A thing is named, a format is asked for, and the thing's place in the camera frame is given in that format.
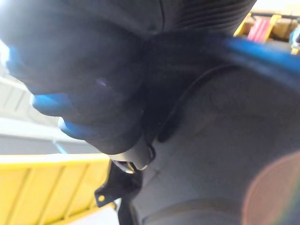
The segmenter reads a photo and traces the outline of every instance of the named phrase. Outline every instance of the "yellow plastic crate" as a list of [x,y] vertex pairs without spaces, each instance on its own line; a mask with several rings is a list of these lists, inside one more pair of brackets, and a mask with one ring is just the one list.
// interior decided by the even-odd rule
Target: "yellow plastic crate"
[[104,154],[0,156],[0,225],[62,225],[99,210],[109,167]]

